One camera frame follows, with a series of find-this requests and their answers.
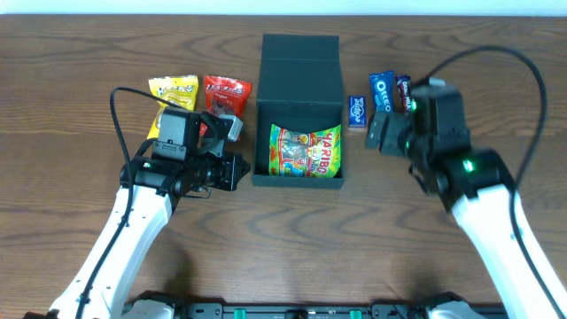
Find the blue Oreo cookie pack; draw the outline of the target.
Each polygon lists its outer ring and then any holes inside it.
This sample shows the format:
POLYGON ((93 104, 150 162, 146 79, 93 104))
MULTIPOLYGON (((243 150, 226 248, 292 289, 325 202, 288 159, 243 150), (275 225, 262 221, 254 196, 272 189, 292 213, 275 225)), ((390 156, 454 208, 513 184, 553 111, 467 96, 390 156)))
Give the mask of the blue Oreo cookie pack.
POLYGON ((373 73, 369 75, 369 84, 372 91, 372 100, 375 110, 384 113, 394 112, 392 100, 393 71, 373 73))

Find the Haribo gummy worms bag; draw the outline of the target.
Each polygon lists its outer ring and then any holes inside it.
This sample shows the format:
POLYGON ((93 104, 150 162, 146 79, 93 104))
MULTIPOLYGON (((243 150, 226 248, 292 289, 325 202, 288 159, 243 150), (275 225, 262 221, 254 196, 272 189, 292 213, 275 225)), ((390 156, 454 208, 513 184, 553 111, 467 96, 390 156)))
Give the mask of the Haribo gummy worms bag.
POLYGON ((340 125, 311 133, 271 126, 270 175, 333 178, 341 167, 340 125))

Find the red candy bag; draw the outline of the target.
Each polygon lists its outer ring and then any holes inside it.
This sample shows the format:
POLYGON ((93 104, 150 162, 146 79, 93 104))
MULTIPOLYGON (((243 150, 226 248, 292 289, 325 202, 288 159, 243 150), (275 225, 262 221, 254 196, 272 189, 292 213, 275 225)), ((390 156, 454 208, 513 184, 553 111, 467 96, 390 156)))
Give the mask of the red candy bag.
POLYGON ((206 75, 204 77, 206 110, 216 116, 235 115, 242 119, 252 84, 235 78, 206 75))

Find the yellow candy bag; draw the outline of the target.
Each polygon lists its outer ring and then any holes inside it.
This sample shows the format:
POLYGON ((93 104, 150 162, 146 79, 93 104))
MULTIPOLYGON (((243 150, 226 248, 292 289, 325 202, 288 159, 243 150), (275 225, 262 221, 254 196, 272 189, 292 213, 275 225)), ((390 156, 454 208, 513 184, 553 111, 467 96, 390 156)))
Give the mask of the yellow candy bag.
POLYGON ((148 83, 153 96, 179 105, 189 111, 195 110, 198 94, 198 77, 196 75, 151 78, 148 83))

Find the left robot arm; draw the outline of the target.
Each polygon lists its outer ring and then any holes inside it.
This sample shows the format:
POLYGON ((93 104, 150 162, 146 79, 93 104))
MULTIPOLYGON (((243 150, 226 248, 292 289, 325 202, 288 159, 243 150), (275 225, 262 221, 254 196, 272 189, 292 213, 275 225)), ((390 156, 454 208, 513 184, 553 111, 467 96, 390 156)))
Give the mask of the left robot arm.
POLYGON ((136 275, 182 198, 234 191, 250 170, 225 149, 243 123, 235 115, 168 107, 159 135, 127 157, 110 217, 86 261, 52 303, 48 318, 182 318, 184 305, 150 293, 128 302, 136 275))

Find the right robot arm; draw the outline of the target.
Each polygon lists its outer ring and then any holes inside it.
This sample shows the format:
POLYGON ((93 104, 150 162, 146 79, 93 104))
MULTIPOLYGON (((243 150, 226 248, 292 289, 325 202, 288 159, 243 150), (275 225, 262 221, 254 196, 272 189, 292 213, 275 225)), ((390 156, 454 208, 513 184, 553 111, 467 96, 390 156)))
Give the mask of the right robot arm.
POLYGON ((366 145, 409 160, 421 189, 439 197, 474 245, 508 317, 566 316, 566 289, 531 230, 517 183, 497 151, 472 147, 456 87, 420 86, 410 113, 375 113, 366 145))

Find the purple Dairy Milk bar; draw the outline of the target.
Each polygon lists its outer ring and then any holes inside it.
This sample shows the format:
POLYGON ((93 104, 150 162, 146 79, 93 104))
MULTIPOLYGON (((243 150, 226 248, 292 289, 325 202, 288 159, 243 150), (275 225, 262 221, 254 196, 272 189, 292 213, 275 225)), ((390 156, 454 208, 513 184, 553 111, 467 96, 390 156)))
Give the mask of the purple Dairy Milk bar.
POLYGON ((400 101, 403 106, 404 113, 412 112, 412 102, 410 96, 411 77, 406 74, 396 75, 394 78, 400 95, 400 101))

